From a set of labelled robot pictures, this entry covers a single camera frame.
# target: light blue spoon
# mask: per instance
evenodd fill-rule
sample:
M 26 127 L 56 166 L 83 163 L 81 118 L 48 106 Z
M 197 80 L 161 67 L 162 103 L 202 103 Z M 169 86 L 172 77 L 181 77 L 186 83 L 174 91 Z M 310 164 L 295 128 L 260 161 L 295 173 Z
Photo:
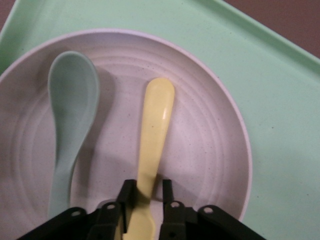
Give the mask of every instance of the light blue spoon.
M 57 56 L 48 78 L 56 137 L 50 219 L 70 207 L 76 158 L 95 119 L 100 91 L 95 66 L 79 52 L 66 51 Z

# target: bolt hole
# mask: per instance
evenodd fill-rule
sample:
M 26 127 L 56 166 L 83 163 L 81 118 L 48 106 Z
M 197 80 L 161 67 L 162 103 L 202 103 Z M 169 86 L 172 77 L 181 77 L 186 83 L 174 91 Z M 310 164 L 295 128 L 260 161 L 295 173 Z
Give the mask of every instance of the bolt hole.
M 176 236 L 176 233 L 175 233 L 175 232 L 172 231 L 172 232 L 169 233 L 169 237 L 170 237 L 170 238 L 173 239 L 175 236 Z
M 211 207 L 205 207 L 203 209 L 203 211 L 206 213 L 206 214 L 213 214 L 214 213 L 214 210 L 211 208 Z
M 74 211 L 73 213 L 71 213 L 71 217 L 76 217 L 79 216 L 81 214 L 80 211 Z
M 114 204 L 110 204 L 108 206 L 106 206 L 106 209 L 110 210 L 110 209 L 114 209 L 116 206 Z
M 171 206 L 172 208 L 178 208 L 178 207 L 180 207 L 180 204 L 179 204 L 178 202 L 174 201 L 174 202 L 172 202 L 172 203 L 170 204 L 170 206 Z

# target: white plate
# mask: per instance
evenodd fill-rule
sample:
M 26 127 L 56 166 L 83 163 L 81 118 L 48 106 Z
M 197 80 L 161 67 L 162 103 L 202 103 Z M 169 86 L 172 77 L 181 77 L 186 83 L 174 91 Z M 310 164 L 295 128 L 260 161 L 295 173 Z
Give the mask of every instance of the white plate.
M 172 179 L 176 199 L 188 207 L 214 204 L 242 219 L 251 189 L 251 149 L 221 81 L 163 39 L 92 29 L 40 45 L 0 77 L 0 239 L 18 238 L 47 220 L 55 153 L 47 77 L 53 59 L 67 50 L 93 61 L 101 88 L 96 120 L 76 163 L 71 206 L 91 212 L 116 198 L 125 179 L 136 178 L 145 88 L 165 77 L 176 96 L 158 179 Z M 155 190 L 152 213 L 159 226 L 160 181 Z

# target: plastic spoon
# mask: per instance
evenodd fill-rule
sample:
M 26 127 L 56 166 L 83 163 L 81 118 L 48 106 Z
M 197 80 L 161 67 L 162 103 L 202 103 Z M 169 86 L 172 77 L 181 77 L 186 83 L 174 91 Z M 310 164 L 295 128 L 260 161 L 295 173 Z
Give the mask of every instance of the plastic spoon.
M 155 221 L 150 211 L 150 200 L 157 176 L 159 161 L 167 135 L 175 89 L 168 79 L 152 80 L 145 92 L 139 167 L 137 203 L 133 209 L 124 240 L 153 240 Z
M 97 112 L 99 78 L 95 66 L 79 52 L 61 53 L 51 65 L 48 91 L 56 136 L 50 219 L 70 207 L 76 158 Z

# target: tray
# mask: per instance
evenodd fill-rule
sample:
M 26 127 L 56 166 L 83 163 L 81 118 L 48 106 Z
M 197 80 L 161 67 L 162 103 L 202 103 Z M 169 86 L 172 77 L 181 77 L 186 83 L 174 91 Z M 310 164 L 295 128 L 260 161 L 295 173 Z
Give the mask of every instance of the tray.
M 253 182 L 243 222 L 267 239 L 318 238 L 318 58 L 220 0 L 17 0 L 0 34 L 0 73 L 49 39 L 91 28 L 164 38 L 212 69 L 250 137 Z

